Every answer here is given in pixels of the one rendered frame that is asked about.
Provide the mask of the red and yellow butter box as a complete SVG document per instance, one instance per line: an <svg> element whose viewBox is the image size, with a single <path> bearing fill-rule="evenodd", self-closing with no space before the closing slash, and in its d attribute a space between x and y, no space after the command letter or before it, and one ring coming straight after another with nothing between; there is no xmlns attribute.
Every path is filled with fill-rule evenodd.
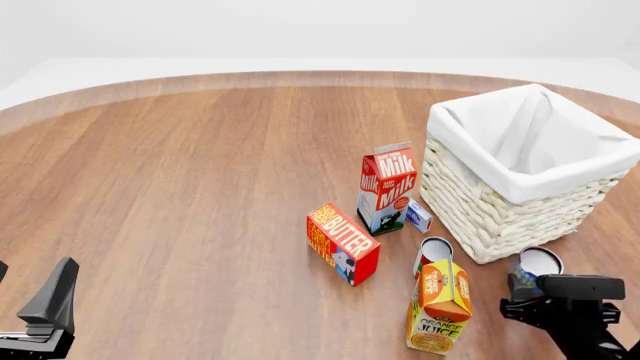
<svg viewBox="0 0 640 360"><path fill-rule="evenodd" d="M380 243L333 203L307 215L306 233L308 245L350 286L376 271Z"/></svg>

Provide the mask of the white woven basket with liner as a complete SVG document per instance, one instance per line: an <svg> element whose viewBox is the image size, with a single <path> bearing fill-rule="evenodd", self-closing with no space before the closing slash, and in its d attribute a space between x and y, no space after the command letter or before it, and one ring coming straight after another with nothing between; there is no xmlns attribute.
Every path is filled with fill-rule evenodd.
<svg viewBox="0 0 640 360"><path fill-rule="evenodd" d="M574 232L640 139L537 84L434 104L420 195L476 263Z"/></svg>

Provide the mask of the red soup tin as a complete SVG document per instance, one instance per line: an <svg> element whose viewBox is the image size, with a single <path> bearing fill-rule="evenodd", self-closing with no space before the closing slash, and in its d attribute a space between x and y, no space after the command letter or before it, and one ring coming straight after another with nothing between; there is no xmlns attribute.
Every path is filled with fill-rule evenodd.
<svg viewBox="0 0 640 360"><path fill-rule="evenodd" d="M450 242L439 236L423 239L413 266L414 278L419 278L423 266L444 259L453 259L453 247Z"/></svg>

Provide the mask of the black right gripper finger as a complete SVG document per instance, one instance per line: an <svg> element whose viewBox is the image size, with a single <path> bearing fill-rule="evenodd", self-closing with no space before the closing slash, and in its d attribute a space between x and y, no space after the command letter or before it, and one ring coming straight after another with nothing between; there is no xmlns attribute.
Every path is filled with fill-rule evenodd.
<svg viewBox="0 0 640 360"><path fill-rule="evenodd" d="M542 291L536 285L526 285L512 273L507 275L507 284L511 301L529 301L543 296Z"/></svg>

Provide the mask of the orange juice carton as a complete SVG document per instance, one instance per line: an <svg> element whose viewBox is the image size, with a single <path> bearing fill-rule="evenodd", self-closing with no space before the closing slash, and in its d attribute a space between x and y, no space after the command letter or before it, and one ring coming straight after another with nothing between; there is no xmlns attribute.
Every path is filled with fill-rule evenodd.
<svg viewBox="0 0 640 360"><path fill-rule="evenodd" d="M422 266L407 310L407 347L446 355L472 314L464 269L449 259Z"/></svg>

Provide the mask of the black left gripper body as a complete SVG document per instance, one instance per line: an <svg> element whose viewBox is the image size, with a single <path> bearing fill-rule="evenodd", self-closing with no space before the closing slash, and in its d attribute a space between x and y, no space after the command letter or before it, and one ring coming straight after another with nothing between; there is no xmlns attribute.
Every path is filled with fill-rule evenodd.
<svg viewBox="0 0 640 360"><path fill-rule="evenodd" d="M75 336L62 329L50 335L0 332L0 360L64 360Z"/></svg>

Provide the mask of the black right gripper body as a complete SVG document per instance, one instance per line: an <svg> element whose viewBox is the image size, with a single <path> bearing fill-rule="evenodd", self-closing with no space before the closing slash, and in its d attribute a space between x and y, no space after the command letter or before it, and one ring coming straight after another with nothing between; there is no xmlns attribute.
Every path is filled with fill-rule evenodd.
<svg viewBox="0 0 640 360"><path fill-rule="evenodd" d="M601 300L536 298L522 302L501 299L499 310L508 320L516 320L539 329L574 327L606 329L619 323L621 311Z"/></svg>

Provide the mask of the blue tin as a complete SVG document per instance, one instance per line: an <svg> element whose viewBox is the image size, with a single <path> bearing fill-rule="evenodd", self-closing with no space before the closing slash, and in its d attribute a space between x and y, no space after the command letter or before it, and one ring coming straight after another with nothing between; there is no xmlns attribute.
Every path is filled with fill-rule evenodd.
<svg viewBox="0 0 640 360"><path fill-rule="evenodd" d="M516 275L524 284L538 287L537 281L541 276L562 275L564 264L553 251L532 246L520 251L510 273Z"/></svg>

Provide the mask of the small white and blue box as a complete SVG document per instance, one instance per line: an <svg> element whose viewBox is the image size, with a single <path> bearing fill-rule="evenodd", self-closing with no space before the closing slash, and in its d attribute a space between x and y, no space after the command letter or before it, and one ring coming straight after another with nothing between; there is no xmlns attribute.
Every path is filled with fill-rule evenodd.
<svg viewBox="0 0 640 360"><path fill-rule="evenodd" d="M433 224L432 215L423 209L423 207L412 198L409 199L406 219L421 233L427 233Z"/></svg>

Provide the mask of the red and white milk carton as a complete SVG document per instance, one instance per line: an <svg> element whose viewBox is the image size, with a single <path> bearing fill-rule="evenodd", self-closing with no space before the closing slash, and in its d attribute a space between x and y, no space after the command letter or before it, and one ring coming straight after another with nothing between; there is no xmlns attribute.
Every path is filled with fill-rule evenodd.
<svg viewBox="0 0 640 360"><path fill-rule="evenodd" d="M417 179L411 146L381 146L362 159L357 213L373 236L404 226Z"/></svg>

